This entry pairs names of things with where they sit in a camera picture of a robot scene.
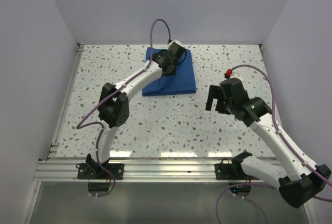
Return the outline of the blue surgical cloth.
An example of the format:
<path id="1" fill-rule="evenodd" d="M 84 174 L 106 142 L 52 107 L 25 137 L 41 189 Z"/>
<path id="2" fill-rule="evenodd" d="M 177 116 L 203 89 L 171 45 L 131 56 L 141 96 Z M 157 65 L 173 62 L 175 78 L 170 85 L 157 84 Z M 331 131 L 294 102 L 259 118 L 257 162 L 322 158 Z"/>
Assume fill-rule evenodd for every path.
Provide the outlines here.
<path id="1" fill-rule="evenodd" d="M 194 94 L 197 91 L 193 71 L 192 55 L 189 49 L 181 57 L 176 74 L 162 76 L 142 89 L 142 96 L 168 96 L 179 94 Z"/>

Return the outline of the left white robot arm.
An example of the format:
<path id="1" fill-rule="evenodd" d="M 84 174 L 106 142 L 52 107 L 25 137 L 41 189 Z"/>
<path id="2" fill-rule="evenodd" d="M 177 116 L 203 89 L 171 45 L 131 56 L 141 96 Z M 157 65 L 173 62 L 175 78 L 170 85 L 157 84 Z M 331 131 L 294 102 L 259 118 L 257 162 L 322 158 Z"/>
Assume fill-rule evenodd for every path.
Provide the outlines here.
<path id="1" fill-rule="evenodd" d="M 116 84 L 106 83 L 103 86 L 99 103 L 77 125 L 78 129 L 93 124 L 101 126 L 94 151 L 79 166 L 79 179 L 122 179 L 122 174 L 117 170 L 123 167 L 109 164 L 109 152 L 119 127 L 130 117 L 131 99 L 153 81 L 163 76 L 175 75 L 181 58 L 185 56 L 185 48 L 176 48 L 172 44 L 168 49 L 152 54 L 144 66 L 130 77 Z"/>

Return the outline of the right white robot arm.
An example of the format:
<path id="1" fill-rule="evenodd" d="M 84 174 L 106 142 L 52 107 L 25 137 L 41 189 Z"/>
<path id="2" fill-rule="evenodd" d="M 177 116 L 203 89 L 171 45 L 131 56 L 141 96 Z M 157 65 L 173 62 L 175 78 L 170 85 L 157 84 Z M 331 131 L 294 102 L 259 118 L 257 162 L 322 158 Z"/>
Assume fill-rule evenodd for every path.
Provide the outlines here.
<path id="1" fill-rule="evenodd" d="M 324 189 L 331 176 L 330 168 L 309 158 L 276 122 L 266 102 L 259 97 L 249 98 L 240 79 L 230 78 L 217 86 L 211 85 L 206 110 L 211 110 L 214 100 L 218 113 L 234 115 L 242 121 L 265 142 L 282 165 L 276 167 L 244 151 L 229 163 L 216 164 L 216 179 L 258 178 L 277 189 L 294 208 L 301 207 Z"/>

